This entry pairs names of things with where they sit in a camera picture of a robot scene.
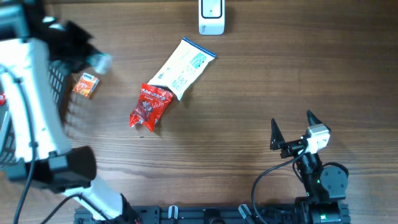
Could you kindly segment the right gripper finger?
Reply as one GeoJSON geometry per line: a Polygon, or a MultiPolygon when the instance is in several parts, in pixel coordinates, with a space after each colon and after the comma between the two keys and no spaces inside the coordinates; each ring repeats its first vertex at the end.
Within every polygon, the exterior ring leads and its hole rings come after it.
{"type": "Polygon", "coordinates": [[[271,119],[270,149],[275,151],[285,147],[285,139],[274,118],[271,119]]]}
{"type": "Polygon", "coordinates": [[[320,121],[310,110],[307,110],[307,119],[308,119],[308,123],[309,126],[314,126],[317,124],[322,124],[324,125],[329,131],[331,131],[331,129],[325,125],[322,121],[320,121]]]}

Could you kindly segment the orange tissue pack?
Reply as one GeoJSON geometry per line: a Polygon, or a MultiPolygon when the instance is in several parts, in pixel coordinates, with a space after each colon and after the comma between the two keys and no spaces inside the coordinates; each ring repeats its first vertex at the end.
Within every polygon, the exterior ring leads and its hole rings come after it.
{"type": "Polygon", "coordinates": [[[94,75],[84,73],[77,81],[72,89],[73,93],[90,99],[95,91],[95,88],[99,84],[100,80],[94,75]]]}

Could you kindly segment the red snack bag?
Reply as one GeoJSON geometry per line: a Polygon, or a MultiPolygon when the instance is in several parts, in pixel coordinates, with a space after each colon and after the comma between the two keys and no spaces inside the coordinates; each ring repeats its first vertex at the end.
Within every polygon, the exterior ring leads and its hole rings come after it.
{"type": "Polygon", "coordinates": [[[170,91],[142,83],[136,107],[129,117],[129,126],[141,124],[150,132],[153,132],[155,124],[159,121],[173,97],[174,94],[170,91]]]}

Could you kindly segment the cream snack pouch blue seal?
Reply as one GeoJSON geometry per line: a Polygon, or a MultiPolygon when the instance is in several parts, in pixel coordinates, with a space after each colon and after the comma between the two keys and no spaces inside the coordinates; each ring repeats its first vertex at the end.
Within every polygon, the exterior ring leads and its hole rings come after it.
{"type": "Polygon", "coordinates": [[[181,42],[148,84],[168,88],[178,100],[203,73],[216,54],[182,37],[181,42]]]}

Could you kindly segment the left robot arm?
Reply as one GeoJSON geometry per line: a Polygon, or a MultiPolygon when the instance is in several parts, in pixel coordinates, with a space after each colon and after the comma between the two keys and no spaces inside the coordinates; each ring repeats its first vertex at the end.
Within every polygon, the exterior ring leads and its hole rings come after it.
{"type": "Polygon", "coordinates": [[[48,16],[42,1],[1,2],[1,86],[16,143],[16,163],[6,174],[25,189],[77,200],[97,223],[140,223],[124,195],[98,176],[93,150],[71,146],[51,94],[51,63],[73,73],[100,54],[90,37],[74,22],[48,16]]]}

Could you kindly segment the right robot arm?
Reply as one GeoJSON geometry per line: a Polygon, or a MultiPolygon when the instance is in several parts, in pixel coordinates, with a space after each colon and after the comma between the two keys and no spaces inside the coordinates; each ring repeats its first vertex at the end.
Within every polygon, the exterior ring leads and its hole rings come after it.
{"type": "Polygon", "coordinates": [[[331,129],[310,110],[309,126],[295,141],[285,141],[276,121],[271,120],[270,148],[280,151],[281,158],[291,157],[295,173],[307,195],[295,199],[292,223],[350,223],[349,209],[342,201],[346,198],[348,169],[337,162],[321,161],[319,151],[328,146],[331,129]]]}

